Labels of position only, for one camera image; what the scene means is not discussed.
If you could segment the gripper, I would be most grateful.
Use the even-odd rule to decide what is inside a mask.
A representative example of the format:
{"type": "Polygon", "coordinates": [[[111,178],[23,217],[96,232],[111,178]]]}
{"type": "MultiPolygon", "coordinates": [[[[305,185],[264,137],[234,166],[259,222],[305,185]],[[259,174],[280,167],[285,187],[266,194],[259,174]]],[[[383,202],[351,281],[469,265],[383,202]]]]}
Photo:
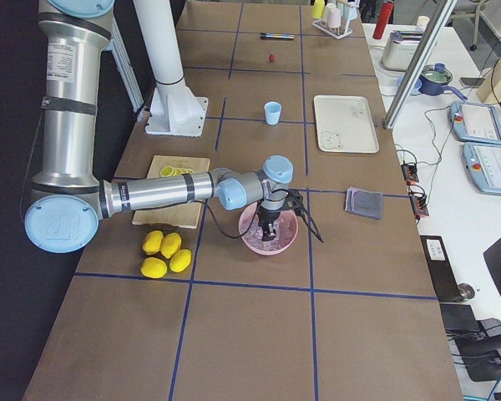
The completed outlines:
{"type": "Polygon", "coordinates": [[[274,241],[276,238],[276,229],[274,228],[275,221],[281,214],[281,209],[286,201],[286,192],[276,192],[264,199],[258,207],[258,224],[256,228],[256,236],[260,239],[274,241]]]}

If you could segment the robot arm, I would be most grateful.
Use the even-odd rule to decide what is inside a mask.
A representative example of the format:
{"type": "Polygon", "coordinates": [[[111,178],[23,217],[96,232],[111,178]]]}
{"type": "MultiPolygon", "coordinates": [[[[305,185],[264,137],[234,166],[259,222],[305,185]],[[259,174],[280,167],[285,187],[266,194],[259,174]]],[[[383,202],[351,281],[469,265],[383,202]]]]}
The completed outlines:
{"type": "Polygon", "coordinates": [[[47,85],[41,104],[43,167],[32,180],[24,217],[30,241],[53,253],[86,246],[99,221],[116,213],[217,198],[227,210],[256,205],[263,241],[277,237],[287,207],[292,163],[282,155],[239,174],[226,168],[167,178],[109,183],[93,174],[100,55],[112,38],[110,1],[42,1],[38,23],[48,37],[47,85]]]}

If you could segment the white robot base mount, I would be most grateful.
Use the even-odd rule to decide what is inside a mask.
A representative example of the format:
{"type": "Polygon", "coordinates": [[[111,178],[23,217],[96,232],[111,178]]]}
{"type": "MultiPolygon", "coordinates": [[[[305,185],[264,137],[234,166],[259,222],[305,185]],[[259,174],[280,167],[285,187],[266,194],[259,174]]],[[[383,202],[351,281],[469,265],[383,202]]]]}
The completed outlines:
{"type": "Polygon", "coordinates": [[[170,2],[134,1],[155,90],[145,131],[150,135],[199,137],[209,100],[185,82],[170,2]]]}

